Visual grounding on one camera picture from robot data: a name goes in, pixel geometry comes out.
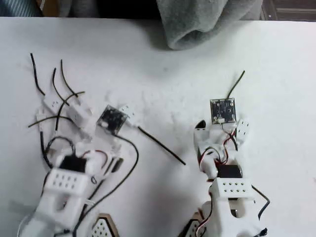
electronic component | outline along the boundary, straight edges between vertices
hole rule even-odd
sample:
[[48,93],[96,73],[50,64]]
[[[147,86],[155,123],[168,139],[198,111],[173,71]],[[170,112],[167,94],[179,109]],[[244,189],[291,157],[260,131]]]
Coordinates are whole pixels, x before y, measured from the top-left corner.
[[235,99],[210,100],[212,124],[236,122]]
[[217,170],[217,177],[219,178],[242,178],[242,171],[235,164],[219,165]]
[[97,124],[112,134],[117,134],[125,123],[127,115],[116,108],[108,105],[100,118],[97,121]]
[[65,156],[59,168],[84,173],[86,162],[86,159],[79,159],[78,157],[76,157],[76,155],[73,154]]

white wire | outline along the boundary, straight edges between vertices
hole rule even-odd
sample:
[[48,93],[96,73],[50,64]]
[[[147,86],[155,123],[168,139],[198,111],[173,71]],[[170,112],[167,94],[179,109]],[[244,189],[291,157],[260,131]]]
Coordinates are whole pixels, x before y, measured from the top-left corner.
[[23,219],[21,220],[20,224],[19,224],[19,228],[18,228],[18,232],[16,234],[17,237],[20,237],[20,232],[21,232],[21,229],[22,229],[22,226],[24,225],[24,223],[31,217],[33,216],[34,214],[34,211],[27,214],[25,217],[23,217]]

white table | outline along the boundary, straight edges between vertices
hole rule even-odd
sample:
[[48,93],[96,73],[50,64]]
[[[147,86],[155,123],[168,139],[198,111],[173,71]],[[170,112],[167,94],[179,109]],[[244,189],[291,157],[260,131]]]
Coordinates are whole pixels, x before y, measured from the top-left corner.
[[[161,26],[148,21],[0,18],[0,32],[1,236],[14,236],[37,205],[45,175],[38,129],[27,129],[41,104],[30,52],[44,91],[52,90],[52,69],[62,58],[69,84],[85,90],[98,113],[106,101],[136,105],[142,126],[187,163],[137,130],[121,132],[138,146],[139,164],[99,209],[111,214],[122,237],[177,236],[207,200],[193,128],[209,121],[209,99],[225,97],[244,69],[233,96],[237,113],[252,124],[253,184],[272,202],[261,220],[272,237],[315,236],[315,23],[238,22],[185,51],[166,51]],[[69,94],[59,71],[56,84]],[[121,174],[99,197],[134,162],[134,151],[122,146],[129,152]],[[259,210],[264,201],[257,201]]]

gray cloth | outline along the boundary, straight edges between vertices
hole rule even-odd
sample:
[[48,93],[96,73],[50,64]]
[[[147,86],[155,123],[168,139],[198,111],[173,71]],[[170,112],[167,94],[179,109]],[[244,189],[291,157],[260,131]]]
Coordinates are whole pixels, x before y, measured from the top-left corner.
[[[95,17],[96,0],[62,0],[63,12]],[[236,20],[258,20],[262,0],[157,0],[167,43],[172,49],[194,47]]]

small square circuit board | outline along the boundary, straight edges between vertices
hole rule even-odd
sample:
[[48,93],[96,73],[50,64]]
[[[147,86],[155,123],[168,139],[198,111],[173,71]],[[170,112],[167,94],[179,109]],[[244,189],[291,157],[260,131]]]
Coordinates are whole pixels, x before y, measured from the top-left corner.
[[108,105],[98,119],[97,124],[110,133],[117,134],[126,119],[126,114]]
[[212,124],[236,122],[235,99],[210,100]]

